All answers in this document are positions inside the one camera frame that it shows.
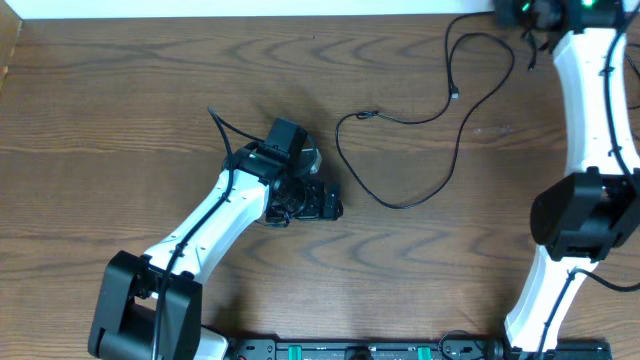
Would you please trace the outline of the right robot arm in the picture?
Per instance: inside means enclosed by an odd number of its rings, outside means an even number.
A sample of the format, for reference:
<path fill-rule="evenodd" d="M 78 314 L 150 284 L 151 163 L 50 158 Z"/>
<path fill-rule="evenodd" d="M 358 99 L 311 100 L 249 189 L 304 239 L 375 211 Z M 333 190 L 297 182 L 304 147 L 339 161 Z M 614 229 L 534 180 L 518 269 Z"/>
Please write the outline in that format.
<path fill-rule="evenodd" d="M 564 101 L 564 177 L 530 211 L 535 255 L 523 290 L 486 344 L 487 359 L 610 358 L 596 341 L 559 342 L 581 285 L 639 226 L 639 154 L 624 85 L 626 32 L 638 7 L 622 1 L 497 1 L 497 19 L 548 36 Z"/>

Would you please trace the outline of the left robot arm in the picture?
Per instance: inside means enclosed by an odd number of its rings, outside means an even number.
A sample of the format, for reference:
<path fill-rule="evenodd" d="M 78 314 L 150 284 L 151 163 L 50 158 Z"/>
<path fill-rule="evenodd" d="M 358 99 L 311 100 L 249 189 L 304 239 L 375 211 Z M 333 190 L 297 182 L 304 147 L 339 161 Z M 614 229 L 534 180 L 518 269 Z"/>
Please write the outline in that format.
<path fill-rule="evenodd" d="M 317 178 L 322 158 L 312 136 L 283 118 L 267 137 L 228 151 L 212 191 L 166 238 L 106 266 L 88 351 L 98 359 L 222 359 L 226 337 L 202 324 L 203 288 L 253 223 L 335 221 L 338 185 Z"/>

